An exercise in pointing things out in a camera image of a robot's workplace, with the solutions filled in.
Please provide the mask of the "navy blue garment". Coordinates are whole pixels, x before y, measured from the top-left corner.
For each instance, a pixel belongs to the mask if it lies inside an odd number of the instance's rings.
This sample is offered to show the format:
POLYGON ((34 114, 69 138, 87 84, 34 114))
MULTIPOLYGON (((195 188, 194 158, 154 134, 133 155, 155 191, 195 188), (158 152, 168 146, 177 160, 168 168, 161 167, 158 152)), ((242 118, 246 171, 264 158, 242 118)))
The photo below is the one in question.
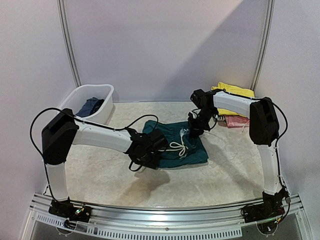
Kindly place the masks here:
POLYGON ((75 114, 78 117, 84 118, 96 113, 99 108, 104 103, 104 99, 99 99, 92 97, 86 100, 86 103, 81 107, 81 109, 75 114))

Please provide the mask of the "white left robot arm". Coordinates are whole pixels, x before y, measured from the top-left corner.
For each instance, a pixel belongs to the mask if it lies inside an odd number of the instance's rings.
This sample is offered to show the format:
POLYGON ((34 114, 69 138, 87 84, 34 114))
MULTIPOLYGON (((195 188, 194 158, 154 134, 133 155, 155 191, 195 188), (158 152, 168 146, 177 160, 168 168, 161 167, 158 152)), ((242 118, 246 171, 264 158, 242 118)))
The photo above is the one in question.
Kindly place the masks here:
POLYGON ((149 133, 137 132, 130 126, 113 128, 86 121, 65 108, 43 128, 41 132, 42 158, 44 161, 51 196, 55 209, 63 216, 74 213, 74 205, 68 201, 65 163, 73 145, 106 148, 129 156, 131 163, 157 169, 160 151, 168 141, 157 128, 149 133))

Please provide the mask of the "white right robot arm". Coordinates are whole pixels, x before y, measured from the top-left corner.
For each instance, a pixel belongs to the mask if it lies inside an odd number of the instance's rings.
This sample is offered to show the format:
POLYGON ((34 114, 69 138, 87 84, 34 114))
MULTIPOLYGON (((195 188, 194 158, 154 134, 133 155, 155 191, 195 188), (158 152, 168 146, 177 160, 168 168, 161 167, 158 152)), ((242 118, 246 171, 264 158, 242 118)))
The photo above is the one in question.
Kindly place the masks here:
POLYGON ((284 188, 277 155, 280 125, 272 100, 268 97, 242 96, 224 89, 207 92, 197 89, 191 94, 190 100, 199 109, 198 113, 188 114, 191 138, 211 130, 209 122, 219 113, 219 109, 229 110, 249 119, 249 137, 257 146, 262 163, 263 193, 269 196, 280 193, 284 188))

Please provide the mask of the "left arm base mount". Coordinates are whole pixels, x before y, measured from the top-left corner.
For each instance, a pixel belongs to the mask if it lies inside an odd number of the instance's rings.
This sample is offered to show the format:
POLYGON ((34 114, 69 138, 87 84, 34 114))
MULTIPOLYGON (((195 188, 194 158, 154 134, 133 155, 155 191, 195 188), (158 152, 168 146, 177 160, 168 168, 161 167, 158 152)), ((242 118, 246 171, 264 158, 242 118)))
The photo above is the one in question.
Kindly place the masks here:
POLYGON ((93 208, 84 203, 72 203, 70 199, 65 201, 52 200, 48 213, 64 218, 63 227, 74 230, 77 222, 89 223, 93 208))

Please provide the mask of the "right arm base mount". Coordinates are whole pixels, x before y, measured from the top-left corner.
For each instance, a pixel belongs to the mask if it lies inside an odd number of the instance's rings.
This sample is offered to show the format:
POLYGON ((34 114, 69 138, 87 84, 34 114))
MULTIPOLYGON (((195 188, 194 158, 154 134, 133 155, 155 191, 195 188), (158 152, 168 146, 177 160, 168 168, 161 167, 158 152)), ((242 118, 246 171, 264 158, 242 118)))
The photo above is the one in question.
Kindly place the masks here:
POLYGON ((291 198, 287 189, 281 189, 275 195, 262 193, 262 203, 247 204, 240 214, 245 223, 256 222, 258 231, 263 235, 272 235, 278 225, 287 217, 291 208, 291 198))

